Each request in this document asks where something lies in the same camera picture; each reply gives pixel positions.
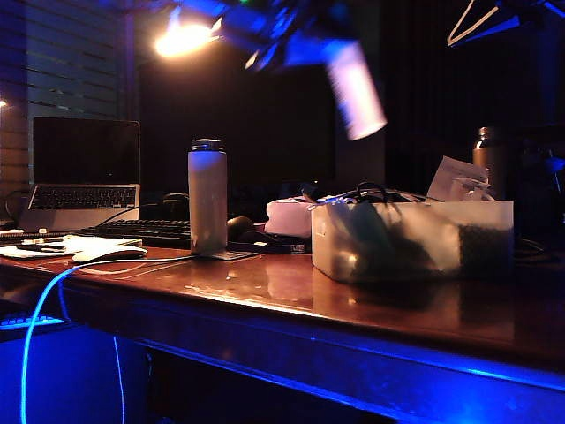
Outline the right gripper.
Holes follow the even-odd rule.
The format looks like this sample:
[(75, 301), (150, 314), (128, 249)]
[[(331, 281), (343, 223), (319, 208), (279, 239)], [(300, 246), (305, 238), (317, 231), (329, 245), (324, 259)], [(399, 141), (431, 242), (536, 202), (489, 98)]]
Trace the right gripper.
[(247, 69), (329, 65), (358, 50), (344, 1), (233, 1), (225, 35), (250, 51)]

